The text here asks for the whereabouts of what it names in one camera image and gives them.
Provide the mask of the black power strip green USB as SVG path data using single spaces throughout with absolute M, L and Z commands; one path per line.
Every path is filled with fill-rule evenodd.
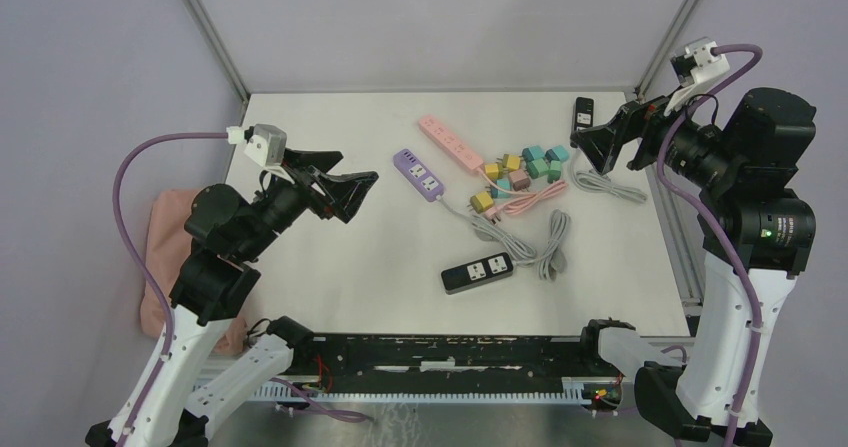
M 575 131 L 588 129 L 594 126 L 595 102 L 592 98 L 577 97 L 573 110 L 573 129 Z

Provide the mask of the teal USB charger plug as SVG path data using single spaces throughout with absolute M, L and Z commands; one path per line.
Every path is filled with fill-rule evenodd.
M 536 160 L 544 160 L 545 152 L 539 145 L 532 145 L 522 149 L 521 157 L 526 163 L 532 163 Z
M 564 163 L 564 162 L 567 162 L 569 160 L 570 153 L 568 152 L 568 150 L 564 146 L 556 145 L 552 148 L 549 148 L 545 152 L 545 158 L 549 162 L 557 161 L 557 162 L 560 162 L 560 163 Z

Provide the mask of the green cube plug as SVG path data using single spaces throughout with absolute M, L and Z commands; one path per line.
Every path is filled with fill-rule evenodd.
M 548 162 L 547 182 L 553 184 L 562 180 L 562 162 L 550 160 Z
M 535 159 L 526 163 L 526 171 L 532 179 L 546 177 L 549 172 L 549 164 L 543 158 Z

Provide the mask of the purple power strip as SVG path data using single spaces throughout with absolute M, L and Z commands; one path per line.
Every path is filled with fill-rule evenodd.
M 435 202 L 442 198 L 443 182 L 409 149 L 402 149 L 395 153 L 392 162 L 427 202 Z

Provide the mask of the beige pink charger plug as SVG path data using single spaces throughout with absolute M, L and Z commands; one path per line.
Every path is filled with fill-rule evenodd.
M 510 187 L 513 191 L 527 190 L 532 181 L 524 170 L 515 170 L 507 175 Z

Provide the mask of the yellow cube plug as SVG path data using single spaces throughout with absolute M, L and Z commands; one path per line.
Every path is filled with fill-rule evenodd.
M 515 154 L 504 154 L 500 159 L 500 165 L 505 172 L 514 172 L 522 167 L 522 157 Z

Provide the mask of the pink power strip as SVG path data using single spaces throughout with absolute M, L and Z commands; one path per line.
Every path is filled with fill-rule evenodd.
M 426 115 L 418 120 L 418 126 L 432 142 L 466 171 L 481 171 L 483 158 L 446 124 L 432 115 Z

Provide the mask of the yellow charger plug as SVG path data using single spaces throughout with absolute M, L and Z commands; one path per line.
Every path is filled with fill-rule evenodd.
M 503 167 L 499 163 L 486 163 L 482 169 L 484 175 L 493 182 L 501 179 L 504 174 Z
M 490 210 L 495 205 L 495 202 L 488 191 L 481 191 L 469 198 L 469 205 L 475 213 L 483 214 Z

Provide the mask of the teal cube plug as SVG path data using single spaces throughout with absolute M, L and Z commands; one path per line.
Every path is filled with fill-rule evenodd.
M 495 180 L 494 184 L 490 187 L 490 195 L 494 199 L 510 198 L 512 194 L 509 180 L 506 178 Z

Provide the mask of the small black power strip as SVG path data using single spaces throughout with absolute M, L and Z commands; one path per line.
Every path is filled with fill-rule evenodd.
M 440 273 L 440 278 L 445 293 L 454 295 L 508 278 L 514 270 L 510 255 L 500 252 L 445 269 Z

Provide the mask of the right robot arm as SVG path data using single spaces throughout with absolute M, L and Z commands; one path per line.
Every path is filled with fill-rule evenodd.
M 767 446 L 773 435 L 758 409 L 764 357 L 816 232 L 812 208 L 788 186 L 814 138 L 816 110 L 760 87 L 719 128 L 695 123 L 690 104 L 678 111 L 668 104 L 666 96 L 631 101 L 595 125 L 589 100 L 579 98 L 570 142 L 606 174 L 637 141 L 630 169 L 670 169 L 699 188 L 707 289 L 692 356 L 654 353 L 630 324 L 593 320 L 578 363 L 591 375 L 615 366 L 631 377 L 639 414 L 678 441 L 719 435 L 736 446 Z

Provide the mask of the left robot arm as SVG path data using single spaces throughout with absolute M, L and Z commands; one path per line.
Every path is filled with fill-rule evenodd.
M 152 382 L 140 381 L 122 410 L 92 426 L 89 446 L 206 446 L 220 425 L 262 384 L 286 370 L 307 371 L 315 358 L 311 331 L 283 316 L 246 357 L 202 389 L 200 370 L 241 311 L 260 278 L 259 256 L 303 213 L 348 223 L 379 175 L 365 171 L 331 175 L 338 151 L 290 150 L 272 166 L 271 181 L 245 200 L 227 184 L 201 190 L 184 224 L 191 253 L 171 291 L 171 324 L 158 342 L 164 353 L 145 368 Z

